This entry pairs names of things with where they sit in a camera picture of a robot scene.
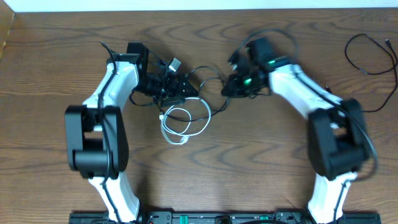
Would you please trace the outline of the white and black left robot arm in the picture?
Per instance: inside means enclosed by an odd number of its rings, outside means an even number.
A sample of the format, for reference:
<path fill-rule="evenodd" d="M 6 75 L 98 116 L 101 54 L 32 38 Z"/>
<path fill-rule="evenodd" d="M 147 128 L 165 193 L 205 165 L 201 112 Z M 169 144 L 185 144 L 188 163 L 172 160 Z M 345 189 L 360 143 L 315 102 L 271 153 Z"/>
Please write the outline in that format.
<path fill-rule="evenodd" d="M 73 212 L 70 223 L 146 223 L 126 175 L 129 146 L 122 110 L 135 91 L 160 106 L 198 96 L 188 76 L 177 74 L 177 59 L 159 60 L 160 73 L 154 75 L 147 71 L 150 51 L 140 42 L 128 43 L 125 53 L 108 53 L 106 73 L 95 92 L 65 110 L 68 164 L 98 191 L 107 211 Z"/>

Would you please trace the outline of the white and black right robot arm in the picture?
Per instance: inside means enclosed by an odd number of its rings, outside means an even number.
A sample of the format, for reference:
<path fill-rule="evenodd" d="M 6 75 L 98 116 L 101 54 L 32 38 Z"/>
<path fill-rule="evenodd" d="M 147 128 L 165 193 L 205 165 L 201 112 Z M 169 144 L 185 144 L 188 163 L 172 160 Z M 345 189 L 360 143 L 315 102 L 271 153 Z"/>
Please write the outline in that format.
<path fill-rule="evenodd" d="M 335 223 L 363 163 L 374 147 L 364 125 L 361 105 L 344 100 L 308 77 L 294 58 L 277 56 L 270 41 L 261 37 L 236 49 L 228 63 L 233 74 L 221 91 L 229 98 L 254 98 L 267 88 L 292 105 L 307 122 L 308 158 L 315 185 L 307 209 L 313 223 Z"/>

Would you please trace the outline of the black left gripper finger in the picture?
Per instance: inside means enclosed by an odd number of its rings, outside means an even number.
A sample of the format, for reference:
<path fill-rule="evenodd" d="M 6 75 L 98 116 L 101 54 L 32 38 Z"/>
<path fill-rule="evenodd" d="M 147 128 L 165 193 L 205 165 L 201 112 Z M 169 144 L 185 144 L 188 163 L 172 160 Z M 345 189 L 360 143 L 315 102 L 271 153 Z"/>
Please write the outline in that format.
<path fill-rule="evenodd" d="M 161 105 L 162 106 L 175 106 L 175 105 L 182 105 L 186 102 L 185 97 L 168 97 L 164 100 L 162 100 Z"/>
<path fill-rule="evenodd" d="M 198 90 L 187 79 L 181 79 L 178 82 L 178 94 L 184 97 L 197 97 L 199 95 Z"/>

